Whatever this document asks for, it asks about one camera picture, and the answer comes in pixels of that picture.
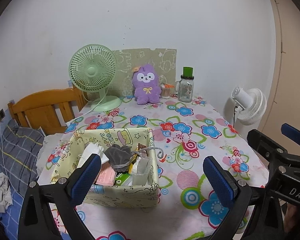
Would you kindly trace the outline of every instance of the crumpled white cloth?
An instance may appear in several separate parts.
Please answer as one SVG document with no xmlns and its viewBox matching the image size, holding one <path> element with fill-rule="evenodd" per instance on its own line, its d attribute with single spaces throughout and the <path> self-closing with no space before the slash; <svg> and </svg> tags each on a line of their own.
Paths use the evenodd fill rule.
<svg viewBox="0 0 300 240">
<path fill-rule="evenodd" d="M 101 158 L 101 164 L 104 164 L 109 161 L 108 157 L 104 154 L 103 146 L 99 145 L 98 143 L 89 143 L 88 146 L 84 149 L 82 156 L 78 163 L 78 168 L 80 168 L 86 160 L 89 159 L 90 155 L 95 153 L 98 154 Z"/>
<path fill-rule="evenodd" d="M 12 205 L 11 190 L 8 177 L 0 173 L 0 213 L 5 213 L 8 206 Z"/>
</svg>

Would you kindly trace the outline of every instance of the fan base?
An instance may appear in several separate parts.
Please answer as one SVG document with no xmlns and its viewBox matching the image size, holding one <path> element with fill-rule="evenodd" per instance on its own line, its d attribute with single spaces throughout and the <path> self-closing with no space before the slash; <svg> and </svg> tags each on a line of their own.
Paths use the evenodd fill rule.
<svg viewBox="0 0 300 240">
<path fill-rule="evenodd" d="M 92 103 L 90 108 L 94 112 L 100 113 L 100 112 L 105 112 L 105 111 L 110 111 L 112 109 L 115 109 L 118 106 L 120 106 L 121 103 L 122 101 L 116 96 L 106 96 L 104 103 L 101 103 L 98 106 L 96 106 L 98 104 L 97 101 L 95 103 Z"/>
</svg>

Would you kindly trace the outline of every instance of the white standing fan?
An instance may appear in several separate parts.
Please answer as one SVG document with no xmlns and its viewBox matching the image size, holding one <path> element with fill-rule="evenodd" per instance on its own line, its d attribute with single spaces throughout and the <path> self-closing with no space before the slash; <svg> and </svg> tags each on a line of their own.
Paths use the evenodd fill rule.
<svg viewBox="0 0 300 240">
<path fill-rule="evenodd" d="M 243 88 L 236 87 L 232 91 L 231 97 L 239 104 L 237 119 L 239 119 L 243 125 L 256 123 L 266 111 L 266 96 L 258 88 L 244 91 Z"/>
</svg>

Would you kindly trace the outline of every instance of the purple plush toy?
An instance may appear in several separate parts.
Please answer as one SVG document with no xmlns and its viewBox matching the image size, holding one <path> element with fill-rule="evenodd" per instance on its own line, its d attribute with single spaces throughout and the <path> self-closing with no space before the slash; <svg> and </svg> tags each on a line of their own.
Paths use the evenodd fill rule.
<svg viewBox="0 0 300 240">
<path fill-rule="evenodd" d="M 135 72 L 132 84 L 136 88 L 134 96 L 137 98 L 138 105 L 149 103 L 157 104 L 160 101 L 161 88 L 159 77 L 150 64 L 144 65 Z"/>
</svg>

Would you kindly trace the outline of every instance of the fabric storage basket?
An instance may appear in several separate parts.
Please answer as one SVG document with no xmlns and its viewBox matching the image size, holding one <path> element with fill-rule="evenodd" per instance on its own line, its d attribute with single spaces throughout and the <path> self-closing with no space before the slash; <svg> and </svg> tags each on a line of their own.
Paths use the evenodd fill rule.
<svg viewBox="0 0 300 240">
<path fill-rule="evenodd" d="M 154 137 L 150 128 L 124 128 L 106 130 L 78 130 L 71 137 L 63 150 L 64 158 L 60 158 L 51 175 L 55 183 L 61 177 L 68 178 L 79 163 L 79 155 L 89 143 L 99 143 L 105 150 L 112 144 L 130 146 L 135 150 L 138 143 L 154 146 Z M 92 185 L 84 202 L 111 207 L 152 207 L 158 203 L 159 179 L 155 150 L 148 150 L 152 158 L 148 176 L 149 185 L 133 186 L 101 186 Z"/>
</svg>

